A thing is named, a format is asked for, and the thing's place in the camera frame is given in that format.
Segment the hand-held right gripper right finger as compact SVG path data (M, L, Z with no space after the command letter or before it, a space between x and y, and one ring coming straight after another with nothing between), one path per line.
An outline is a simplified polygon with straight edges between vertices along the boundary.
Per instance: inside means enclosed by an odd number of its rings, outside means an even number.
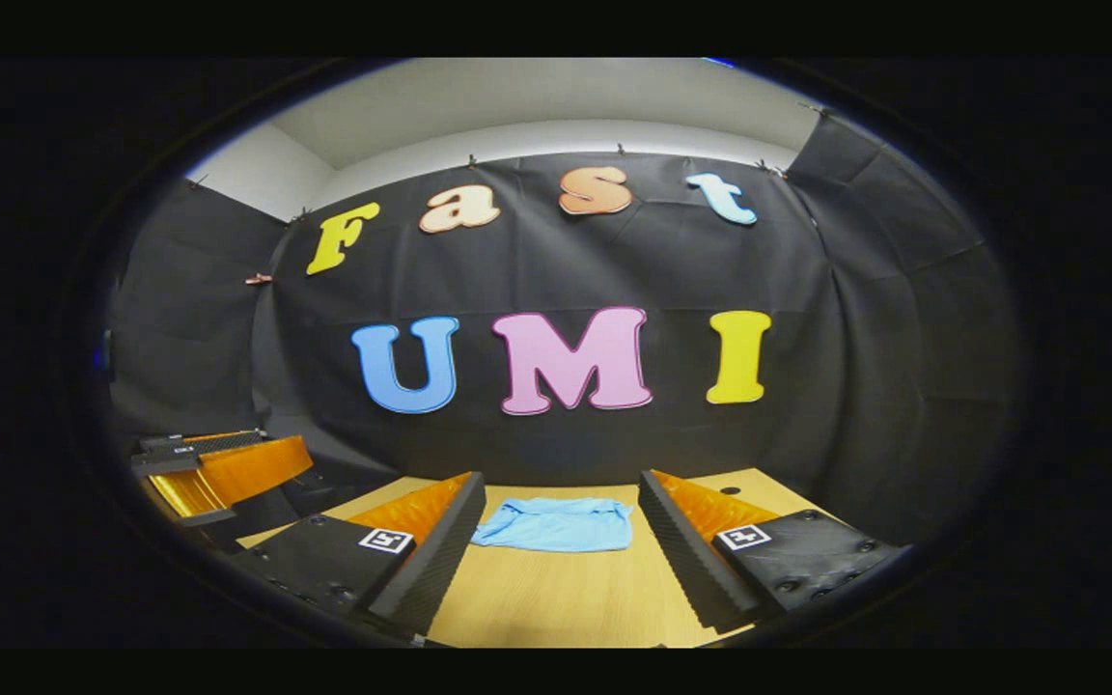
M666 474L641 471L641 510L702 626L777 620L904 557L826 512L777 514Z

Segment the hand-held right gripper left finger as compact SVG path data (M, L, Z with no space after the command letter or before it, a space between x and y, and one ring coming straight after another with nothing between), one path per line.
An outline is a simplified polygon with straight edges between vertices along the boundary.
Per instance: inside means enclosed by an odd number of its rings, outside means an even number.
M239 569L337 619L424 636L486 504L481 471L348 518L315 514L234 555Z

